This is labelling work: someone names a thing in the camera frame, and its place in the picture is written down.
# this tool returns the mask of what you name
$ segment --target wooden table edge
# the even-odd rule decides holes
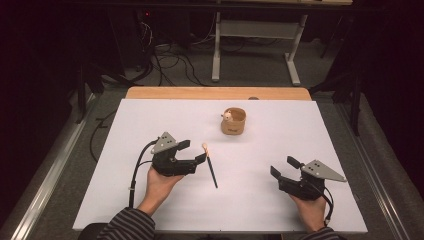
[[[312,100],[308,90],[301,87],[131,87],[125,98]]]

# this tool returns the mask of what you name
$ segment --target small cup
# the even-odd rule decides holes
[[[228,108],[222,115],[221,130],[227,135],[240,135],[244,131],[244,124],[246,123],[246,112],[241,108]]]

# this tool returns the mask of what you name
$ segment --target person's right hand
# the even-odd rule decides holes
[[[293,195],[289,196],[296,203],[299,211],[300,219],[305,224],[306,230],[310,232],[316,232],[324,225],[324,214],[326,201],[323,197],[319,197],[317,200],[302,200]]]

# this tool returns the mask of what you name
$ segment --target white tabletop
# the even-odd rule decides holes
[[[221,114],[229,107],[246,111],[244,133],[225,135]],[[298,180],[300,171],[286,162],[317,159],[344,176],[321,114],[313,101],[293,100],[122,100],[73,228],[109,222],[128,206],[132,173],[141,150],[163,132],[191,146],[177,159],[194,159],[209,147],[218,189],[207,162],[184,177],[154,214],[159,232],[304,231],[295,204],[270,175],[273,165]],[[150,149],[143,161],[151,160]],[[148,165],[137,175],[135,206],[143,198]],[[335,209],[330,223],[337,231],[367,228],[349,183],[326,181]]]

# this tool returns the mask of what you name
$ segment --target human hand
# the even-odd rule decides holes
[[[296,203],[300,219],[305,224],[306,230],[309,233],[325,227],[324,213],[326,201],[323,197],[319,197],[316,200],[302,200],[290,194],[289,196]]]
[[[153,167],[150,167],[147,173],[146,194],[137,208],[152,216],[169,196],[175,184],[183,177],[183,175],[166,177],[159,174]]]

